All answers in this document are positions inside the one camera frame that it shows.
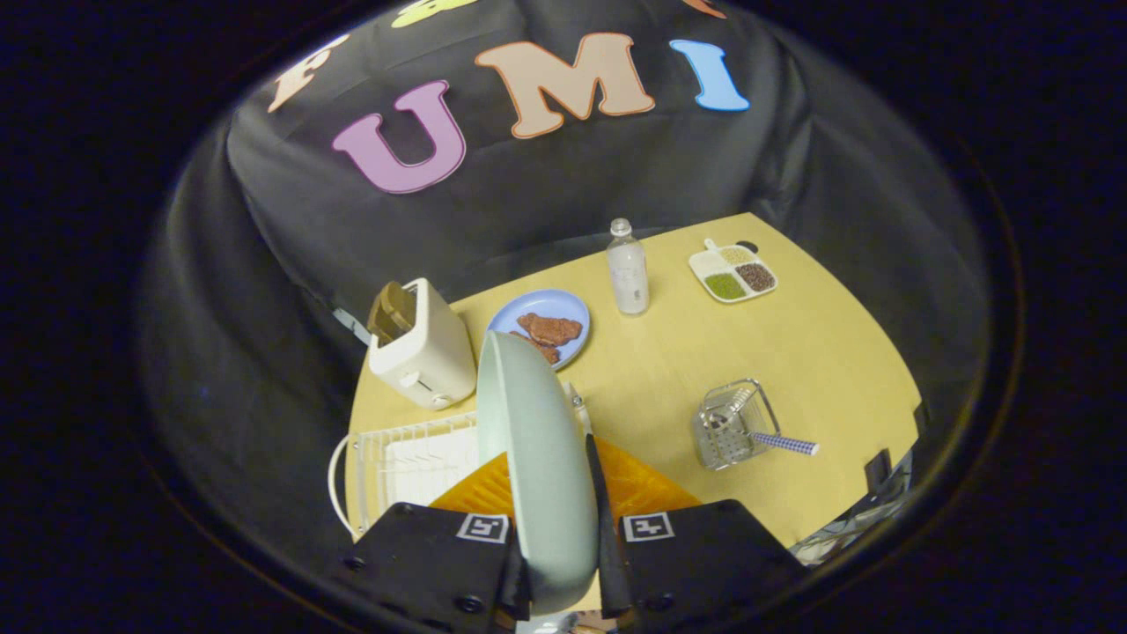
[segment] screw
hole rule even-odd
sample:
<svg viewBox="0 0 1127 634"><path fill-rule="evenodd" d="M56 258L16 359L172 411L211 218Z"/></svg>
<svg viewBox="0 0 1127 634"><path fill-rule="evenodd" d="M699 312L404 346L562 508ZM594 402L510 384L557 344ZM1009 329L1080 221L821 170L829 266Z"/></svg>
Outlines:
<svg viewBox="0 0 1127 634"><path fill-rule="evenodd" d="M340 560L340 563L345 564L345 568L348 569L348 570L350 570L350 571L353 571L353 572L360 572L360 571L364 570L364 566L367 565L367 563L364 562L364 560L362 560L360 557L355 557L355 556L353 556L353 557L345 557L345 559Z"/></svg>
<svg viewBox="0 0 1127 634"><path fill-rule="evenodd" d="M481 599L474 597L473 595L465 595L464 597L454 599L454 607L465 614L478 614L486 608L486 605L481 601Z"/></svg>
<svg viewBox="0 0 1127 634"><path fill-rule="evenodd" d="M673 595L666 592L657 597L650 597L642 602L649 611L665 611L673 607Z"/></svg>

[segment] wire basket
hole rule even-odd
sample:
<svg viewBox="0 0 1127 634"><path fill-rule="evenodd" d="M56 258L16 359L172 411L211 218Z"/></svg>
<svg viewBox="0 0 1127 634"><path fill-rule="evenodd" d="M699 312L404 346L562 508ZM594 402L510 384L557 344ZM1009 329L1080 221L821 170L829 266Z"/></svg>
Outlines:
<svg viewBox="0 0 1127 634"><path fill-rule="evenodd" d="M710 425L713 414L728 420L724 425ZM771 449L769 445L755 443L749 435L782 436L767 395L755 379L740 379L710 391L690 426L701 465L712 471Z"/></svg>

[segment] meat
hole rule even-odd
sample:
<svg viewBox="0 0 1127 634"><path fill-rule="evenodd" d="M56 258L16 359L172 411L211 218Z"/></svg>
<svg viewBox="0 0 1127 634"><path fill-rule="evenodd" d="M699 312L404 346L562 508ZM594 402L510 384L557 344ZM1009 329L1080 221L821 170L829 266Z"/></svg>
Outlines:
<svg viewBox="0 0 1127 634"><path fill-rule="evenodd" d="M516 323L529 332L532 341L541 346L560 347L579 337L583 324L557 316L541 316L529 312L517 316Z"/></svg>
<svg viewBox="0 0 1127 634"><path fill-rule="evenodd" d="M536 342L534 342L534 341L530 340L529 338L526 338L526 337L522 336L521 333L518 333L518 332L516 332L516 331L509 331L509 332L508 332L508 334L511 334L511 336L516 336L516 337L518 337L518 338L523 339L524 341L526 341L526 342L531 343L531 345L532 345L532 346L533 346L533 347L534 347L534 348L535 348L536 350L539 350L539 351L540 351L540 355L543 355L543 356L544 356L544 359L547 359L547 360L548 360L548 364L549 364L549 365L556 365L556 364L559 364L559 360L560 360L560 351L556 350L554 348L552 348L552 347L550 347L550 346L542 346L542 345L539 345L539 343L536 343Z"/></svg>

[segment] white sauce bottle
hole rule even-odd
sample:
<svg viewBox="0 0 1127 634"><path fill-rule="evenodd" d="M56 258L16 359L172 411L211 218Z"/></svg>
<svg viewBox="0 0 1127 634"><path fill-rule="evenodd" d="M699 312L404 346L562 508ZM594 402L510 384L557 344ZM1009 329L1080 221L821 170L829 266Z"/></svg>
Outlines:
<svg viewBox="0 0 1127 634"><path fill-rule="evenodd" d="M606 259L611 265L611 286L619 310L640 314L649 307L649 277L646 275L646 250L632 231L625 217L611 222L614 239L606 247Z"/></svg>

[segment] letter m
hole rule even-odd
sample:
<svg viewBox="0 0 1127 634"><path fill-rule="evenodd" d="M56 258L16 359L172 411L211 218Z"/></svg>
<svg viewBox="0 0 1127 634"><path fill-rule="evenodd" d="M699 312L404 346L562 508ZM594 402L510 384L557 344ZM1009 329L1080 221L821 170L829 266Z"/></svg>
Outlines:
<svg viewBox="0 0 1127 634"><path fill-rule="evenodd" d="M564 115L548 109L544 93L551 95L577 118L591 116L595 87L603 90L598 109L621 116L653 109L630 57L633 39L620 33L592 33L579 41L575 64L533 44L515 42L480 53L474 62L491 66L508 88L517 122L513 136L531 139L564 125Z"/></svg>

